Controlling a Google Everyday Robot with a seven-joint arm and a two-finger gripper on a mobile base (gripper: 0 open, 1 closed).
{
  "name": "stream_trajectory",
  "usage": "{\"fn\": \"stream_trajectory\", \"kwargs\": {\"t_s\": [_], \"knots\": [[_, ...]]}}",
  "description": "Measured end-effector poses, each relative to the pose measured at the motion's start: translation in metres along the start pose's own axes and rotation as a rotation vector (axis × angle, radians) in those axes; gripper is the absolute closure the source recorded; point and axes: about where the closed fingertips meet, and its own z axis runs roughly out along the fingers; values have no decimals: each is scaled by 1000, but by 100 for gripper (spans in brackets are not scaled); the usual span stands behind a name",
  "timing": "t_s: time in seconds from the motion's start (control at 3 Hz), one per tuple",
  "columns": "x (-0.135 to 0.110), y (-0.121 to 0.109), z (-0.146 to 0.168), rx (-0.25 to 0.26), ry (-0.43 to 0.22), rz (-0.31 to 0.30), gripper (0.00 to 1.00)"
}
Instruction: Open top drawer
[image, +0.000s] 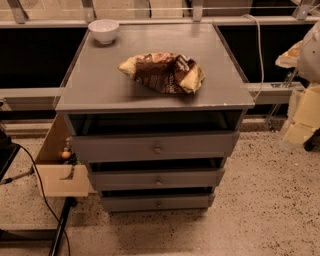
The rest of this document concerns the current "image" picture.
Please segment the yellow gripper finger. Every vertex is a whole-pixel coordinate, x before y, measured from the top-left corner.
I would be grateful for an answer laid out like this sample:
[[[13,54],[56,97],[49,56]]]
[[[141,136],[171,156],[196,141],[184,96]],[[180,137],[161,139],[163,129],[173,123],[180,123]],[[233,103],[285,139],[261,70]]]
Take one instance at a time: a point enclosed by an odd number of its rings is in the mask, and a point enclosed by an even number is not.
[[[299,94],[298,102],[284,133],[292,144],[304,144],[320,129],[320,85],[311,83]]]
[[[283,54],[279,55],[275,64],[282,68],[297,68],[300,60],[300,49],[303,41],[299,41],[291,46]]]

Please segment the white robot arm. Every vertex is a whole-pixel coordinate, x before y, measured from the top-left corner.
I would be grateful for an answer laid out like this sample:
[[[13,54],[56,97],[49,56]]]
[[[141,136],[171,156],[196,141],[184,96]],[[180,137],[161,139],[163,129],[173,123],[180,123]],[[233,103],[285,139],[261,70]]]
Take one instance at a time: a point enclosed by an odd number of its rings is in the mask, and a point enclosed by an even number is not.
[[[279,55],[275,64],[283,68],[296,68],[298,75],[310,82],[300,94],[284,132],[285,141],[302,145],[320,129],[320,21],[301,41]]]

